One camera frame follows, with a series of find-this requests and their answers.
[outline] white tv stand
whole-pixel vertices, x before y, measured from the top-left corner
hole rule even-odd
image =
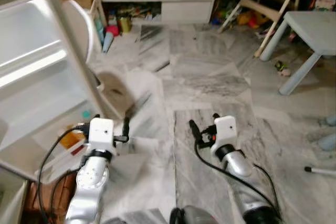
[[[211,16],[211,11],[214,5],[214,0],[102,0],[108,2],[161,2],[161,21],[160,22],[145,22],[139,23],[208,23]]]

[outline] black cable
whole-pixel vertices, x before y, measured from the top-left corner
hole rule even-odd
[[[278,200],[278,195],[277,195],[277,192],[275,191],[275,186],[274,186],[274,183],[273,183],[273,180],[271,179],[271,176],[268,174],[268,172],[262,168],[261,166],[257,165],[257,164],[253,164],[255,167],[257,167],[259,170],[261,170],[265,175],[266,177],[268,178],[270,184],[271,184],[271,187],[272,187],[272,191],[273,191],[273,195],[274,195],[274,202],[275,202],[275,206],[277,208],[277,211],[278,213],[280,213],[280,205],[279,205],[279,200]]]
[[[262,193],[260,192],[257,188],[255,188],[254,186],[250,185],[249,183],[243,181],[242,179],[232,175],[231,173],[213,165],[213,164],[210,164],[209,162],[207,162],[206,160],[204,160],[200,154],[198,153],[198,149],[197,149],[197,142],[195,141],[195,144],[194,144],[194,149],[195,149],[195,153],[196,153],[196,156],[199,158],[199,160],[201,160],[204,164],[206,164],[207,166],[211,167],[212,169],[215,169],[223,174],[225,174],[226,176],[240,182],[241,184],[243,184],[244,186],[250,188],[251,190],[255,191],[257,194],[259,194],[267,203],[270,204],[271,208],[274,209],[274,211],[276,212],[278,218],[281,220],[281,216],[280,216],[280,213],[278,211],[278,209],[274,206],[274,204]]]
[[[62,140],[62,138],[65,137],[65,135],[67,135],[69,132],[74,131],[74,130],[80,130],[80,129],[81,129],[80,126],[76,126],[76,127],[73,127],[73,128],[70,128],[70,129],[66,130],[60,137],[57,138],[57,141],[49,149],[48,153],[46,154],[46,156],[44,157],[44,159],[41,163],[40,170],[38,172],[38,179],[37,179],[37,197],[38,197],[38,205],[39,205],[39,208],[40,208],[40,212],[42,214],[43,222],[45,224],[49,224],[50,222],[48,220],[46,210],[44,209],[43,203],[42,203],[42,200],[41,200],[41,176],[42,176],[43,167],[46,164],[47,159],[51,155],[52,151],[55,149],[56,145]]]
[[[58,184],[64,179],[66,178],[67,176],[69,176],[70,174],[73,174],[73,173],[76,173],[80,170],[80,168],[78,169],[75,169],[75,170],[69,170],[67,171],[66,173],[64,173],[62,176],[60,176],[58,178],[58,180],[56,181],[52,191],[51,191],[51,195],[50,195],[50,215],[51,215],[51,218],[54,217],[55,213],[54,213],[54,196],[55,196],[55,192],[56,192],[56,189],[58,187]]]

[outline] refrigerator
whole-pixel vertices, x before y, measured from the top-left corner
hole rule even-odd
[[[76,36],[61,0],[0,0],[0,196],[11,181],[21,181],[23,195],[26,179],[37,180],[44,156],[70,125],[96,114],[120,118],[97,90]],[[82,144],[57,145],[42,183],[76,168]],[[9,223],[3,199],[0,223]]]

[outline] marble floor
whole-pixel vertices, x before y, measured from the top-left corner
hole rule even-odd
[[[253,58],[259,45],[245,26],[222,34],[209,25],[133,26],[97,54],[89,66],[105,97],[131,117],[131,141],[112,164],[102,221],[149,209],[168,221],[174,206],[194,205],[220,224],[244,223],[225,177],[193,150],[188,121],[203,129],[217,112],[236,118],[236,146],[271,174],[285,223],[334,223],[336,178],[303,168],[336,168],[336,150],[317,145],[336,130],[324,121],[336,113],[335,57],[319,60],[284,97],[277,90],[287,78],[275,62],[295,71],[311,52],[284,37],[273,59],[261,62]],[[216,164],[209,150],[201,155]]]

